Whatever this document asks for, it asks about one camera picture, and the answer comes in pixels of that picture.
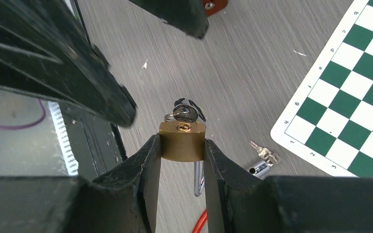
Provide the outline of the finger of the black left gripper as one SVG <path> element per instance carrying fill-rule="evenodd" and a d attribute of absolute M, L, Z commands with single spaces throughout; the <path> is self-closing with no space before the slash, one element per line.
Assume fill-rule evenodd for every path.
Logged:
<path fill-rule="evenodd" d="M 132 0 L 131 2 L 196 39 L 203 39 L 209 28 L 206 12 L 200 0 Z"/>
<path fill-rule="evenodd" d="M 62 0 L 0 0 L 0 90 L 65 103 L 122 127 L 136 104 Z"/>

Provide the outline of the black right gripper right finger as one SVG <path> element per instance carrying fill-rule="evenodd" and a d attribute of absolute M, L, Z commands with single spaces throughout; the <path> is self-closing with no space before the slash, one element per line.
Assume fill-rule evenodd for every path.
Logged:
<path fill-rule="evenodd" d="M 210 139 L 203 166 L 211 233 L 373 233 L 373 179 L 259 179 Z"/>

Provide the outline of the brass padlock with long shackle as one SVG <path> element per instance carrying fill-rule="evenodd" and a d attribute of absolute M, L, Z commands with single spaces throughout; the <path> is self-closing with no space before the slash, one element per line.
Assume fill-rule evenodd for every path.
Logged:
<path fill-rule="evenodd" d="M 162 122 L 159 127 L 161 156 L 176 162 L 194 163 L 194 195 L 204 190 L 203 156 L 206 126 L 179 121 Z"/>

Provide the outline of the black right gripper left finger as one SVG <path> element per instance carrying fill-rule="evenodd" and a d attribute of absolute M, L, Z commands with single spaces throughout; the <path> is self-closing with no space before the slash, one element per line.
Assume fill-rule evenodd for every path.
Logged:
<path fill-rule="evenodd" d="M 160 154 L 155 134 L 93 181 L 0 176 L 0 233 L 153 233 Z"/>

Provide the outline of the key with ring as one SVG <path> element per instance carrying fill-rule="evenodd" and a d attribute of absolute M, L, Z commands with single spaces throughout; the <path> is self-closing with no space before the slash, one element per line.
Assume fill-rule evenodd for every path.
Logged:
<path fill-rule="evenodd" d="M 206 123 L 206 117 L 201 108 L 194 101 L 186 98 L 176 100 L 172 113 L 166 114 L 164 120 L 200 124 Z"/>

